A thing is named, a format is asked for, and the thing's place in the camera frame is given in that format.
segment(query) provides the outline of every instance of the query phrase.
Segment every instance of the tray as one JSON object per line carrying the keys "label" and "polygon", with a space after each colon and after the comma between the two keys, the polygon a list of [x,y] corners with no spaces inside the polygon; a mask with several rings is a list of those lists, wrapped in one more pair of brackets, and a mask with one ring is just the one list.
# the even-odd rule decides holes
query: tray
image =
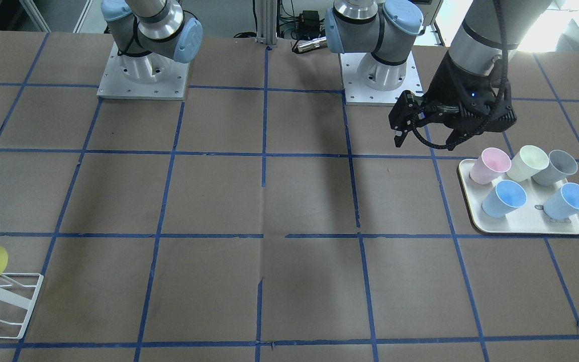
{"label": "tray", "polygon": [[567,181],[562,179],[551,186],[541,186],[532,179],[520,184],[526,191],[526,204],[503,218],[494,218],[482,210],[482,201],[506,174],[494,179],[490,184],[480,185],[469,178],[470,169],[476,160],[462,160],[458,174],[468,213],[473,225],[487,234],[567,234],[579,235],[579,213],[568,219],[554,220],[544,213],[542,205]]}

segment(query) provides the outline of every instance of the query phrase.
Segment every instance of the pink cup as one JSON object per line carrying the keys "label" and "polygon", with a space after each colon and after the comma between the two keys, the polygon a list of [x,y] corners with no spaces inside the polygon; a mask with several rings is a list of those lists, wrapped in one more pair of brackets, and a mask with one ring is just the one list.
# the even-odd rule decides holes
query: pink cup
{"label": "pink cup", "polygon": [[478,184],[486,185],[511,169],[511,159],[501,149],[489,147],[470,169],[470,178]]}

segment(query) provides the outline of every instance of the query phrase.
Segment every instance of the gray floor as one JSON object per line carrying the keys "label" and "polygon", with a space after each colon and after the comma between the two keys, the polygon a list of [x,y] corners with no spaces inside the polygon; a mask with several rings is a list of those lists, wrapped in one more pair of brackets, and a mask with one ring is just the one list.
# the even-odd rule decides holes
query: gray floor
{"label": "gray floor", "polygon": [[206,38],[184,103],[110,101],[111,44],[0,32],[0,245],[46,276],[0,361],[579,360],[579,237],[480,234],[456,171],[579,164],[579,53],[518,53],[518,124],[450,153],[395,149],[326,51]]}

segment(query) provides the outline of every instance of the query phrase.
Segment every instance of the blue cup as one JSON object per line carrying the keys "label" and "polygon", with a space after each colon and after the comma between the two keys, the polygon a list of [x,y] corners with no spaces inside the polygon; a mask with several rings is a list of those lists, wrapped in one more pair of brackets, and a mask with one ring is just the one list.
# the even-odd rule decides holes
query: blue cup
{"label": "blue cup", "polygon": [[526,192],[520,184],[503,179],[482,202],[482,210],[494,218],[501,218],[526,204]]}
{"label": "blue cup", "polygon": [[544,203],[544,213],[555,220],[564,220],[579,213],[579,185],[565,183]]}

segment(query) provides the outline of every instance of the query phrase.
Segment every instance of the gray cup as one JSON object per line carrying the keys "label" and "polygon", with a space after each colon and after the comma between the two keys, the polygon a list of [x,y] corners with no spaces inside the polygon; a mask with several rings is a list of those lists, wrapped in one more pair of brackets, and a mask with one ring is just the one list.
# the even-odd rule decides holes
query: gray cup
{"label": "gray cup", "polygon": [[534,181],[542,186],[549,186],[577,172],[577,162],[568,153],[554,149],[549,153],[549,166],[533,175]]}

